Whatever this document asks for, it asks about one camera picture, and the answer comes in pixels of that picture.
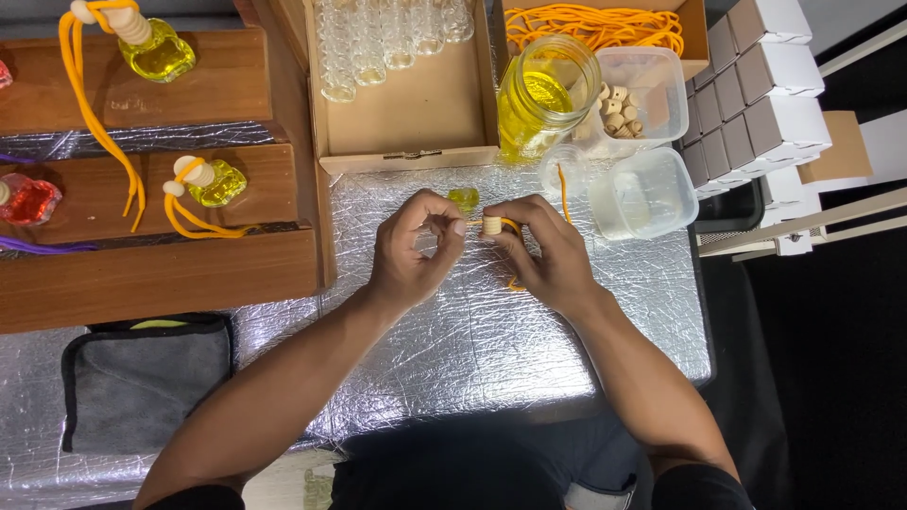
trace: person's left hand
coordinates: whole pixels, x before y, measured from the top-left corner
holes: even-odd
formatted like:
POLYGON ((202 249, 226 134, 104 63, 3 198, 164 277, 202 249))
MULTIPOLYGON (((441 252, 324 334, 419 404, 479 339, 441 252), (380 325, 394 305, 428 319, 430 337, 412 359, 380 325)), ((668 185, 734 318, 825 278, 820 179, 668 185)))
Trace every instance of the person's left hand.
POLYGON ((369 294, 399 313, 432 297, 463 255, 466 222, 456 203, 420 190, 378 227, 369 294), (415 249, 415 239, 431 230, 438 237, 433 257, 415 249))

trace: red liquid bottle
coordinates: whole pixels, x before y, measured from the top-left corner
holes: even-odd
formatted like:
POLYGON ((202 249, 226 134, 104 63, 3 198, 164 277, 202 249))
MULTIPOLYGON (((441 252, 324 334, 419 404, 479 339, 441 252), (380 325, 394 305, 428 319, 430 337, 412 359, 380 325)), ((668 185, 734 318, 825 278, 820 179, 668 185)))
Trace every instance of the red liquid bottle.
POLYGON ((6 64, 0 60, 0 89, 6 87, 13 83, 13 76, 9 73, 9 69, 6 68, 6 64))
POLYGON ((0 220, 21 226, 40 225, 51 219, 62 197, 48 181, 7 173, 0 177, 0 220))

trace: gray towel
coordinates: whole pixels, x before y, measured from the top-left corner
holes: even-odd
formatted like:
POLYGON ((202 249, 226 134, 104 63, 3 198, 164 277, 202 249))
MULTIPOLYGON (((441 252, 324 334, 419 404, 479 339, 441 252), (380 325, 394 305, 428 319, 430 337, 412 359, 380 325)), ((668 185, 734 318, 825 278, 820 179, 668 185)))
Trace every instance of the gray towel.
POLYGON ((62 450, 138 455, 160 451, 182 420, 230 375, 224 320, 207 314, 164 319, 174 328, 104 330, 63 353, 66 429, 62 450))

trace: orange cord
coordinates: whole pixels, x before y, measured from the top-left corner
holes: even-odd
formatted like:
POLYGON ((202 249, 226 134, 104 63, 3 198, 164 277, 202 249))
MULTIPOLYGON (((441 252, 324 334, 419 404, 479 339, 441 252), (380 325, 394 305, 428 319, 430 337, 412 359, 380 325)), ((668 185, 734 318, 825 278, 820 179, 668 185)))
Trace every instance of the orange cord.
MULTIPOLYGON (((98 25, 100 25, 102 30, 107 34, 115 34, 115 32, 107 24, 107 17, 101 13, 101 9, 130 7, 136 11, 139 10, 139 5, 132 0, 88 2, 87 7, 92 15, 94 15, 94 19, 98 20, 98 25)), ((141 183, 138 172, 132 168, 132 163, 129 161, 129 158, 126 157, 126 154, 123 153, 122 149, 120 149, 116 142, 113 141, 113 138, 110 137, 107 131, 104 130, 101 121, 99 121, 94 115, 94 112, 92 112, 92 106, 88 103, 88 98, 85 96, 85 79, 82 59, 82 25, 83 23, 75 17, 72 11, 67 12, 60 18, 59 35, 60 49, 63 52, 63 66, 66 68, 66 75, 69 77, 69 82, 73 86, 75 99, 79 103, 79 109, 82 111, 82 117, 85 120, 85 125, 88 127, 88 130, 92 132, 94 138, 97 139, 98 143, 100 143, 107 152, 122 163, 122 166, 126 169, 126 173, 129 174, 129 199, 126 201, 126 208, 122 212, 124 217, 129 214, 129 209, 132 207, 132 199, 136 194, 139 195, 139 214, 135 217, 135 222, 132 224, 132 231, 135 232, 136 229, 139 228, 139 221, 141 221, 141 216, 145 212, 145 187, 141 183), (69 41, 71 29, 73 31, 72 46, 70 46, 69 41)))
MULTIPOLYGON (((563 208, 564 208, 564 219, 567 220, 567 222, 570 225, 572 225, 573 220, 570 217, 570 213, 567 212, 567 181, 564 179, 564 172, 561 170, 560 163, 558 163, 558 177, 561 178, 561 204, 563 205, 563 208)), ((520 225, 517 225, 515 221, 507 219, 507 218, 501 218, 501 223, 510 225, 511 228, 513 228, 513 231, 516 232, 516 237, 520 238, 520 241, 522 241, 523 244, 525 244, 526 241, 522 238, 522 229, 520 228, 520 225)), ((481 225, 482 220, 467 221, 466 224, 467 225, 481 225)), ((517 275, 513 275, 510 278, 510 281, 507 282, 507 288, 510 290, 516 290, 518 292, 521 290, 526 290, 526 288, 523 287, 522 285, 516 285, 516 279, 517 279, 517 275)))
POLYGON ((595 9, 585 5, 551 4, 532 9, 504 11, 507 40, 520 50, 526 44, 550 34, 566 34, 592 50, 612 46, 659 46, 683 54, 680 16, 669 11, 642 9, 595 9), (522 19, 523 25, 514 23, 522 19))
MULTIPOLYGON (((199 166, 200 164, 202 164, 204 162, 205 162, 205 160, 203 160, 201 158, 195 158, 191 163, 186 165, 186 168, 182 169, 182 172, 180 172, 176 176, 174 181, 178 182, 179 184, 182 184, 182 180, 185 179, 187 175, 189 175, 189 172, 191 172, 192 170, 195 169, 195 167, 199 166)), ((221 227, 218 227, 217 225, 211 225, 202 220, 199 220, 198 217, 196 217, 191 212, 187 211, 186 208, 181 206, 180 202, 176 200, 176 195, 174 195, 173 193, 169 193, 169 192, 164 196, 164 212, 167 214, 167 218, 170 219, 171 225, 173 225, 173 228, 180 234, 182 234, 190 239, 212 239, 212 238, 214 238, 214 239, 238 239, 238 238, 241 238, 242 236, 246 235, 246 233, 249 232, 249 230, 261 228, 260 225, 248 225, 248 226, 242 227, 240 229, 230 230, 230 229, 223 229, 221 227), (186 220, 189 220, 196 227, 199 227, 200 229, 211 230, 211 231, 210 232, 190 232, 190 231, 186 230, 185 228, 183 228, 182 225, 180 225, 180 222, 177 221, 176 215, 173 213, 174 208, 176 208, 176 210, 180 214, 182 214, 183 218, 185 218, 186 220)))

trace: hand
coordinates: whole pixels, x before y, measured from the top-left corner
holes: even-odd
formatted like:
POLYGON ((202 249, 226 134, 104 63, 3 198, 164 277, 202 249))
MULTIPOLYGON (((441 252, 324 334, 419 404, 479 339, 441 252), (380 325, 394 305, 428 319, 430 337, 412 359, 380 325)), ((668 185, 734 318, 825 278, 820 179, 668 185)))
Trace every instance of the hand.
POLYGON ((369 293, 399 314, 432 297, 463 255, 466 222, 456 203, 420 190, 378 227, 369 293), (415 249, 415 238, 438 237, 433 257, 415 249))
POLYGON ((484 214, 529 225, 541 246, 540 258, 531 256, 507 227, 500 234, 480 237, 504 248, 526 289, 567 320, 577 319, 590 304, 608 294, 592 277, 582 235, 541 196, 530 195, 489 206, 484 214))

